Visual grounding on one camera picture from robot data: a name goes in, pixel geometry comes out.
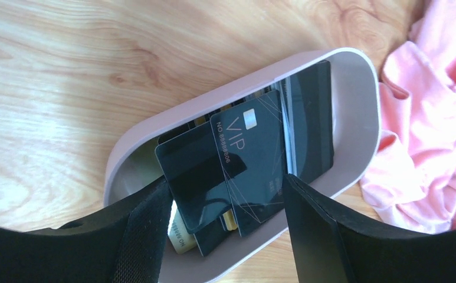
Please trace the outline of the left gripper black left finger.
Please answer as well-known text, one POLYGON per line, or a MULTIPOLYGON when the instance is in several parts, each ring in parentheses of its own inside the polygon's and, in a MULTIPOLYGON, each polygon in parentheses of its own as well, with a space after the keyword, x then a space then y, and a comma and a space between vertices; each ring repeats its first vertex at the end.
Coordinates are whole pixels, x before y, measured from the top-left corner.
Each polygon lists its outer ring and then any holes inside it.
POLYGON ((0 282, 158 282, 172 195, 164 177, 60 228, 0 228, 0 282))

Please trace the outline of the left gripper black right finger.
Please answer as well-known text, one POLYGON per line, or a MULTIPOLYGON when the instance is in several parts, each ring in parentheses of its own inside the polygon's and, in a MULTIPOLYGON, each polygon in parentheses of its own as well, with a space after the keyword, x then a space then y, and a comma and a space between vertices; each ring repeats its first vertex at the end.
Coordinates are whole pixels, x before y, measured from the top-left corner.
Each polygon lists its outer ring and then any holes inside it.
POLYGON ((300 282, 456 282, 456 230, 388 225, 294 175, 284 177, 283 195, 300 282))

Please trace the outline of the black VIP card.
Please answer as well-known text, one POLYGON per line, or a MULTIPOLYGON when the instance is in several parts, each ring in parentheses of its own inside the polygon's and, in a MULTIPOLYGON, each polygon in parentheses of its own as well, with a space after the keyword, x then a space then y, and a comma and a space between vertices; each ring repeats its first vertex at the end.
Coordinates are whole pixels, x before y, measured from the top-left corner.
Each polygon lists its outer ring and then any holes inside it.
POLYGON ((280 98, 278 90, 271 90, 210 119, 241 236, 284 207, 287 161, 280 98))

